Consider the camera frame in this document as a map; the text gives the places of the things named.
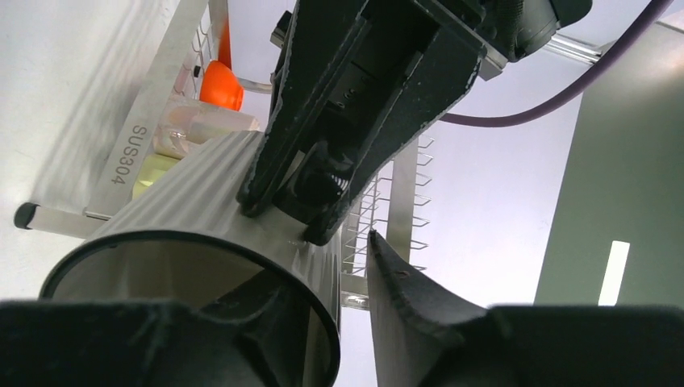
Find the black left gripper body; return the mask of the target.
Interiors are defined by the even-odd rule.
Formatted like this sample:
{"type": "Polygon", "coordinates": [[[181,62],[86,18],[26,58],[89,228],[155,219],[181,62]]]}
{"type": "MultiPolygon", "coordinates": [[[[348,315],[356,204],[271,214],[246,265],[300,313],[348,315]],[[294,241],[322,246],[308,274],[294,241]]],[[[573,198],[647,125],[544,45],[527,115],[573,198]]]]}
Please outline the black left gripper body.
{"type": "MultiPolygon", "coordinates": [[[[484,43],[486,52],[474,80],[489,80],[506,65],[539,51],[592,7],[589,1],[367,2],[362,13],[365,33],[323,107],[381,107],[391,82],[439,30],[465,33],[484,43]]],[[[281,52],[293,11],[283,14],[272,35],[281,52]]],[[[272,74],[272,106],[281,52],[272,74]]]]}

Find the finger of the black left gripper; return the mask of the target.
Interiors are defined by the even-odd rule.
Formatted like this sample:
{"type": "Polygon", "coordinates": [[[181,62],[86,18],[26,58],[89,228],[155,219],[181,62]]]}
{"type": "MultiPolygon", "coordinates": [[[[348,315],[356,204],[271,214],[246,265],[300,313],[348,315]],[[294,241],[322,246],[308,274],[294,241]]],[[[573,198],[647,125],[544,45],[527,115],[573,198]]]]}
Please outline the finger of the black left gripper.
{"type": "Polygon", "coordinates": [[[332,238],[371,177],[469,92],[485,52],[484,43],[471,35],[439,30],[423,52],[413,54],[372,113],[348,188],[308,225],[303,240],[323,246],[332,238]]]}
{"type": "Polygon", "coordinates": [[[367,1],[299,1],[290,17],[276,73],[275,104],[265,136],[237,194],[248,217],[263,213],[281,184],[299,142],[364,35],[367,1]]]}

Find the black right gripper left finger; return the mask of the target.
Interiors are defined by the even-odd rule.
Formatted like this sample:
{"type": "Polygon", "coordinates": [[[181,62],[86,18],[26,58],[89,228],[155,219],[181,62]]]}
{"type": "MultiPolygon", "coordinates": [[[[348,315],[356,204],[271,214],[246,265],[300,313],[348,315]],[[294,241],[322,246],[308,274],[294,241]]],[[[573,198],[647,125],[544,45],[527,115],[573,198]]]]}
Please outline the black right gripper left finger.
{"type": "Polygon", "coordinates": [[[303,386],[310,308],[262,271],[199,309],[4,302],[4,386],[303,386]]]}

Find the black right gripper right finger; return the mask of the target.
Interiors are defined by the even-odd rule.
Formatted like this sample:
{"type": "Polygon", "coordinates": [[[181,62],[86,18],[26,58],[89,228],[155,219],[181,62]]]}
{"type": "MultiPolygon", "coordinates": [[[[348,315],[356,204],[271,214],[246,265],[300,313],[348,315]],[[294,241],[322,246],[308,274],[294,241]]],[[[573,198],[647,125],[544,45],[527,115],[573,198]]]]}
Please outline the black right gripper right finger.
{"type": "Polygon", "coordinates": [[[380,386],[680,386],[683,312],[468,302],[376,231],[367,281],[380,386]]]}

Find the orange plastic bowl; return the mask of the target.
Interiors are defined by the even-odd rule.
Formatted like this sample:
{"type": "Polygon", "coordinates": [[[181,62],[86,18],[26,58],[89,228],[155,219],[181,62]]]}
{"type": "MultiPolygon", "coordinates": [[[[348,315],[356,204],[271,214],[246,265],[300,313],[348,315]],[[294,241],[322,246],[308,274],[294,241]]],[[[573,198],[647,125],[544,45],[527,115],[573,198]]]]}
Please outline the orange plastic bowl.
{"type": "Polygon", "coordinates": [[[218,58],[206,67],[199,100],[229,110],[240,111],[244,87],[232,71],[229,22],[223,24],[219,39],[218,58]]]}

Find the small clear glass cup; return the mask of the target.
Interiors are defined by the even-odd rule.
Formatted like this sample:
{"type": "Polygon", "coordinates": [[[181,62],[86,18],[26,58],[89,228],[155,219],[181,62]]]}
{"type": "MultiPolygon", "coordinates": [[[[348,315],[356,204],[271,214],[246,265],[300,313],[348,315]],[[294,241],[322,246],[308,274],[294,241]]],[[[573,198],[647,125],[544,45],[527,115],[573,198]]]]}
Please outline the small clear glass cup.
{"type": "Polygon", "coordinates": [[[310,308],[303,386],[330,386],[340,366],[340,237],[302,239],[277,207],[248,218],[236,195],[262,135],[210,140],[104,222],[48,274],[40,294],[61,302],[179,302],[199,309],[262,271],[310,308]]]}

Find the stainless steel dish rack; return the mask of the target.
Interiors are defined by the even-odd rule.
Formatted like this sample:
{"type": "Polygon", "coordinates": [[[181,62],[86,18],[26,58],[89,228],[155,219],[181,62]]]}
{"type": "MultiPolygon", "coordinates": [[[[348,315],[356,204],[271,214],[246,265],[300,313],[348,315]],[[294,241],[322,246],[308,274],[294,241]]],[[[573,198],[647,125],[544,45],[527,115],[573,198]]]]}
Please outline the stainless steel dish rack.
{"type": "MultiPolygon", "coordinates": [[[[264,121],[251,115],[200,101],[211,68],[230,54],[229,4],[192,1],[190,13],[185,5],[179,2],[146,75],[145,82],[156,89],[136,95],[124,127],[108,144],[89,204],[73,212],[25,202],[15,211],[17,228],[84,239],[207,140],[265,128],[264,121]]],[[[417,217],[415,209],[429,198],[416,189],[431,180],[421,169],[432,160],[432,142],[421,135],[372,178],[352,206],[341,228],[343,306],[368,306],[365,239],[371,229],[385,231],[404,259],[425,249],[415,230],[428,221],[417,217]]]]}

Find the translucent pink glass mug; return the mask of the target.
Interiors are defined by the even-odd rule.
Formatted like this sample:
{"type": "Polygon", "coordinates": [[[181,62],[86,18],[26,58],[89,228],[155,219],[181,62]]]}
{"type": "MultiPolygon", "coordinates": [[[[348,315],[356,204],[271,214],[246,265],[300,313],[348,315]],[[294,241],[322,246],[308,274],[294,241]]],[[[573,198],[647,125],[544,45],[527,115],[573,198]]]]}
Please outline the translucent pink glass mug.
{"type": "Polygon", "coordinates": [[[259,131],[257,118],[181,95],[172,95],[152,137],[156,154],[180,160],[199,145],[233,131],[259,131]]]}

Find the pale yellow ceramic mug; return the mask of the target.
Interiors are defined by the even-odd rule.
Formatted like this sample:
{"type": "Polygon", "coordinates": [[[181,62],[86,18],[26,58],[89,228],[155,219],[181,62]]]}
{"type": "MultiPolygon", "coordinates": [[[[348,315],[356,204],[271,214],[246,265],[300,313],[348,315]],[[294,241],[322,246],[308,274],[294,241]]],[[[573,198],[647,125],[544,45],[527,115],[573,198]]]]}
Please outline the pale yellow ceramic mug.
{"type": "Polygon", "coordinates": [[[131,198],[139,197],[152,184],[167,173],[179,160],[168,156],[152,154],[147,156],[141,166],[131,192],[131,198]]]}

